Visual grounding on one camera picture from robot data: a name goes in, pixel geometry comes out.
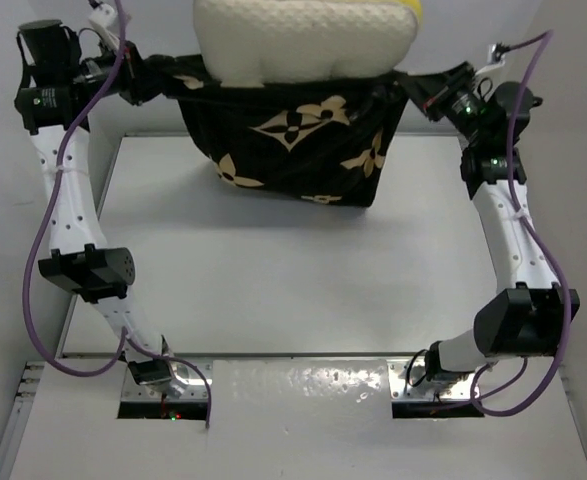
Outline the black pillowcase with beige flowers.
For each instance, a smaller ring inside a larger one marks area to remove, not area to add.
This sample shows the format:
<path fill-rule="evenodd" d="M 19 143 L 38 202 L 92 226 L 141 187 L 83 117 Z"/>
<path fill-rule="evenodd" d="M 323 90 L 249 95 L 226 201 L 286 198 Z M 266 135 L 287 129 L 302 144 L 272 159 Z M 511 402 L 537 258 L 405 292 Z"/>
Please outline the black pillowcase with beige flowers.
<path fill-rule="evenodd" d="M 408 74 L 231 87 L 199 55 L 145 63 L 222 181 L 325 205 L 373 204 L 409 102 Z"/>

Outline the white pillow with yellow edge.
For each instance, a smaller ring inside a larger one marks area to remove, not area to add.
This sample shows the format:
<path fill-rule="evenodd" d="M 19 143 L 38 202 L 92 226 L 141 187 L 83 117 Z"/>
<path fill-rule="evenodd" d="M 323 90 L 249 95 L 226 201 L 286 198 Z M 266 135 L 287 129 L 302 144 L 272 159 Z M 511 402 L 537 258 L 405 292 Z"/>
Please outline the white pillow with yellow edge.
<path fill-rule="evenodd" d="M 207 71 L 225 86 L 376 77 L 408 54 L 418 1 L 196 1 Z"/>

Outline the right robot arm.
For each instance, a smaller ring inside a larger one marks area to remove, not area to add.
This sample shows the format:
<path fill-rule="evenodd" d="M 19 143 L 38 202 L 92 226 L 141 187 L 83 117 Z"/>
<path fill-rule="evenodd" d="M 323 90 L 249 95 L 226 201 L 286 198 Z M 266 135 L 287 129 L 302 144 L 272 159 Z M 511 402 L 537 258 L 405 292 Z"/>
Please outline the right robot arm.
<path fill-rule="evenodd" d="M 425 352 L 425 379 L 432 383 L 453 382 L 492 361 L 555 355 L 564 325 L 580 306 L 576 290 L 562 291 L 530 232 L 527 176 L 515 145 L 543 100 L 518 82 L 504 82 L 484 98 L 475 77 L 473 67 L 462 63 L 402 80 L 426 118 L 449 120 L 467 142 L 461 179 L 478 212 L 497 282 L 495 297 L 477 312 L 470 330 Z"/>

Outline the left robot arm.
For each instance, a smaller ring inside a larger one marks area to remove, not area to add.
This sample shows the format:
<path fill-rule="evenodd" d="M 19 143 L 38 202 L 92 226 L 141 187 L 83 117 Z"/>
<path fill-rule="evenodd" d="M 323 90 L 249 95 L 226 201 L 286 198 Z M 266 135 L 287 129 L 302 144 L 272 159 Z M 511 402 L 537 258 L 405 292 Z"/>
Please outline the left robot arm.
<path fill-rule="evenodd" d="M 22 287 L 28 336 L 54 368 L 80 373 L 56 360 L 41 343 L 30 308 L 34 271 L 92 305 L 119 337 L 115 357 L 127 362 L 134 381 L 166 392 L 177 384 L 168 345 L 137 307 L 135 265 L 124 247 L 111 248 L 99 224 L 88 167 L 88 113 L 103 96 L 132 105 L 161 92 L 136 46 L 106 28 L 98 30 L 100 56 L 83 58 L 79 36 L 57 19 L 20 26 L 16 37 L 22 79 L 14 101 L 38 154 L 48 205 L 31 247 Z"/>

